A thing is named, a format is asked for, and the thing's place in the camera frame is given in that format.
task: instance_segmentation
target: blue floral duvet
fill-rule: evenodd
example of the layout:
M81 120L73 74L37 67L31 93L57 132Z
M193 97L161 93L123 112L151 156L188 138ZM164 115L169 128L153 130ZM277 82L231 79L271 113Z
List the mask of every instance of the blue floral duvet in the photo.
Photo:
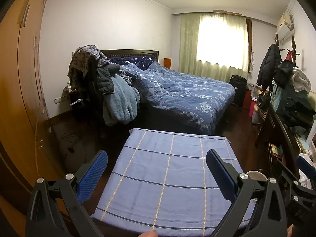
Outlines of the blue floral duvet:
M235 96L235 89L228 83L179 73L157 62L148 70L134 64L121 69L132 76L141 102L176 114L182 124L194 126L200 134L214 134L215 126Z

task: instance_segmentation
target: wooden window frame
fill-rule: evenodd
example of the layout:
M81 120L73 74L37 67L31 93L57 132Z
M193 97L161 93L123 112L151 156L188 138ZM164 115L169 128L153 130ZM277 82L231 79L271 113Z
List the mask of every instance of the wooden window frame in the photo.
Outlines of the wooden window frame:
M248 73L250 73L251 57L252 57L252 20L246 19L248 43L249 43L249 60L248 60Z

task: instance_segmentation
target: black suitcase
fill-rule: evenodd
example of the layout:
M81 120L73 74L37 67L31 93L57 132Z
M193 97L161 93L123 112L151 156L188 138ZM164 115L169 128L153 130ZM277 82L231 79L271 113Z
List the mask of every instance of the black suitcase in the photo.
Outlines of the black suitcase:
M236 91L233 104L241 107L244 103L244 98L247 91L247 79L243 78L242 76L232 75L229 83L235 88Z

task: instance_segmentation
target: pink bin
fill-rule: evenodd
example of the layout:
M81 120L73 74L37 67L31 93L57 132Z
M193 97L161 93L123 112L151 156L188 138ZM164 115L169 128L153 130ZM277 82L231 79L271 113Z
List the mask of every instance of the pink bin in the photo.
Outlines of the pink bin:
M253 111L255 110L255 104L257 104L257 101L254 101L252 98L252 101L250 103L250 109L249 109L249 117L252 118Z

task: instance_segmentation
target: pile of clothes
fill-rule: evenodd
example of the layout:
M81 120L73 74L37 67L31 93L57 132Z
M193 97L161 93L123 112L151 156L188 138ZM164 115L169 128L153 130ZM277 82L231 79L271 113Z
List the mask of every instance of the pile of clothes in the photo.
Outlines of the pile of clothes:
M87 89L103 96L106 125L128 124L135 119L140 97L138 90L132 87L132 78L120 69L120 65L110 63L95 45L79 47L75 51L68 77L71 90L77 89L82 99L88 98Z
M293 52L281 60L279 47L272 44L261 64L258 85L272 91L271 104L288 127L312 126L314 109L308 102L311 83L305 73L292 61Z

